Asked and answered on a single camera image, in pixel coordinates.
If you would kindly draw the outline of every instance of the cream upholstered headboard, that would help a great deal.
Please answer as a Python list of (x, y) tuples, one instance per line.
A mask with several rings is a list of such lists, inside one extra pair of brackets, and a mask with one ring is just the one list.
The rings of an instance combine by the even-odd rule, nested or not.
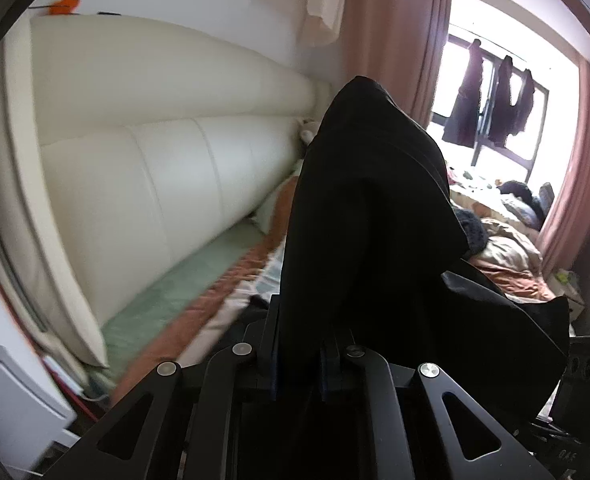
[[(84, 314), (84, 329), (65, 337), (82, 339), (91, 361), (105, 364), (99, 327), (278, 185), (301, 155), (297, 118), (321, 117), (329, 85), (155, 20), (45, 16), (31, 20), (30, 33), (21, 29), (6, 38), (6, 50), (28, 53), (10, 64), (7, 56), (6, 73), (12, 80), (32, 66), (25, 91), (33, 92), (34, 113), (23, 126), (32, 122), (38, 149), (28, 165), (43, 168), (42, 192), (70, 265), (62, 270), (59, 258), (53, 272), (44, 251), (41, 261), (55, 289), (58, 272), (68, 288), (78, 286), (72, 300), (58, 294), (67, 313), (60, 317), (75, 328), (68, 314), (87, 309), (96, 324), (89, 328)], [(9, 135), (25, 137), (21, 129)], [(15, 155), (20, 167), (23, 155)], [(43, 186), (37, 180), (24, 188)], [(36, 220), (33, 205), (40, 201), (26, 201), (28, 220), (47, 222)]]

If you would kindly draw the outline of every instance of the crumpled quilt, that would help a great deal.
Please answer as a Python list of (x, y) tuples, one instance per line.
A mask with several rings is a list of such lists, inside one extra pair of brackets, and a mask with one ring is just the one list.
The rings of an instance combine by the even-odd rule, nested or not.
[(486, 248), (469, 260), (505, 294), (549, 301), (555, 298), (542, 277), (542, 255), (522, 233), (504, 222), (483, 218)]
[[(252, 282), (261, 275), (271, 253), (279, 248), (286, 236), (296, 186), (297, 176), (291, 176), (280, 187), (271, 228), (262, 241), (252, 247), (199, 298), (191, 301), (184, 312), (170, 322), (133, 360), (110, 396), (112, 405), (115, 405), (158, 364), (177, 360), (179, 355), (200, 334), (201, 329), (216, 316), (226, 299), (235, 292), (239, 283), (244, 280)], [(225, 322), (223, 317), (233, 317), (234, 319), (238, 313), (224, 312), (213, 323)]]

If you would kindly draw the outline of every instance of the window frame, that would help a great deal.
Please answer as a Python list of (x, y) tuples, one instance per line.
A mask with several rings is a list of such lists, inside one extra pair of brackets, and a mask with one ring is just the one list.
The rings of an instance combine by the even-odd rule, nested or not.
[[(463, 40), (455, 36), (454, 34), (449, 34), (448, 42), (456, 44), (465, 49), (469, 49), (470, 42)], [(544, 123), (546, 122), (546, 113), (549, 105), (549, 89), (545, 88), (543, 85), (538, 83), (537, 81), (533, 81), (534, 87), (536, 90), (539, 90), (544, 95), (544, 104), (542, 108), (542, 119), (540, 121), (540, 130), (538, 133), (537, 141), (535, 142), (535, 148), (533, 150), (533, 156), (530, 159), (523, 158), (522, 156), (518, 155), (512, 150), (508, 148), (501, 148), (496, 146), (490, 140), (488, 140), (488, 132), (490, 130), (490, 120), (491, 120), (491, 112), (493, 110), (493, 106), (495, 104), (495, 95), (496, 90), (498, 87), (498, 78), (499, 78), (499, 67), (502, 63), (502, 58), (492, 54), (488, 50), (484, 50), (483, 48), (480, 49), (482, 51), (483, 59), (489, 60), (492, 64), (492, 72), (491, 72), (491, 83), (488, 89), (488, 94), (486, 95), (486, 104), (479, 112), (478, 118), (478, 127), (475, 132), (475, 147), (473, 148), (473, 157), (470, 161), (471, 166), (476, 166), (478, 163), (478, 159), (480, 158), (480, 152), (482, 151), (482, 147), (489, 148), (499, 155), (505, 156), (509, 160), (512, 160), (519, 166), (526, 169), (526, 177), (524, 179), (525, 183), (528, 183), (529, 178), (531, 177), (531, 173), (533, 172), (533, 167), (535, 165), (535, 160), (537, 159), (538, 150), (540, 148), (540, 143), (542, 142), (542, 134), (544, 132)], [(518, 75), (522, 81), (524, 81), (524, 71), (518, 70), (517, 68), (513, 68), (513, 74)], [(439, 124), (440, 126), (444, 127), (448, 117), (445, 117), (437, 112), (432, 112), (431, 115), (431, 122)]]

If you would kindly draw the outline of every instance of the orange object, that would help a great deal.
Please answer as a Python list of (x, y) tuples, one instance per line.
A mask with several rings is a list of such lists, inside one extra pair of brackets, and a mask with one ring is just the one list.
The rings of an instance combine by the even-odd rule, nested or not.
[(59, 0), (59, 2), (51, 3), (48, 13), (51, 16), (56, 14), (72, 14), (78, 5), (79, 0)]

